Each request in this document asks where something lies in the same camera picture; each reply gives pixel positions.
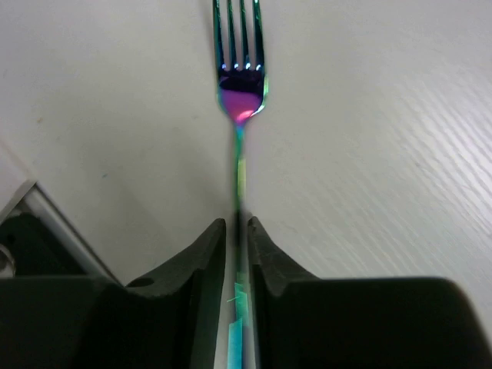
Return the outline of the iridescent metal fork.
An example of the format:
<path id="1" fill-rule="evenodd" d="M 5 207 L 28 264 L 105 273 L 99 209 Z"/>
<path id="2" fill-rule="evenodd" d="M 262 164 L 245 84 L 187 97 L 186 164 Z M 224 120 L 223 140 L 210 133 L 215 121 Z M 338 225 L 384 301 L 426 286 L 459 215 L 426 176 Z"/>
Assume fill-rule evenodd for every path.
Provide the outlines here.
<path id="1" fill-rule="evenodd" d="M 239 1 L 241 26 L 241 59 L 236 48 L 233 2 L 227 1 L 229 59 L 224 56 L 221 3 L 212 2 L 214 31 L 214 64 L 217 75 L 217 97 L 221 110 L 233 125 L 234 133 L 234 320 L 228 328 L 228 367 L 246 367 L 246 332 L 250 325 L 248 282 L 245 271 L 245 209 L 246 164 L 244 133 L 247 123 L 264 109 L 268 95 L 264 43 L 259 1 L 252 2 L 254 58 L 250 56 L 248 25 L 243 1 Z"/>

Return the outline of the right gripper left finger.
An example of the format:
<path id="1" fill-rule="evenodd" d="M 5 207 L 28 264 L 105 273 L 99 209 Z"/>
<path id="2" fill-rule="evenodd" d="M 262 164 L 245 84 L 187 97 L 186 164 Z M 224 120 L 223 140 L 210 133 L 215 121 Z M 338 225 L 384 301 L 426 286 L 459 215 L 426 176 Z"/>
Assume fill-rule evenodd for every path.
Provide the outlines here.
<path id="1" fill-rule="evenodd" d="M 96 274 L 1 281 L 3 368 L 211 368 L 226 224 L 120 285 Z"/>

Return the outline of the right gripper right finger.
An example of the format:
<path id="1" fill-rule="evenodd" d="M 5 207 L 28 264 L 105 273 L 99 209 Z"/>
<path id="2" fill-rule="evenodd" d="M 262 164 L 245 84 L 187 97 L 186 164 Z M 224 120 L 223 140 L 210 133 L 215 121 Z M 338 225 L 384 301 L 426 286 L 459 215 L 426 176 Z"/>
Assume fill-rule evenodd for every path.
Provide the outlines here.
<path id="1" fill-rule="evenodd" d="M 259 368 L 489 368 L 470 301 L 444 278 L 322 279 L 248 222 Z"/>

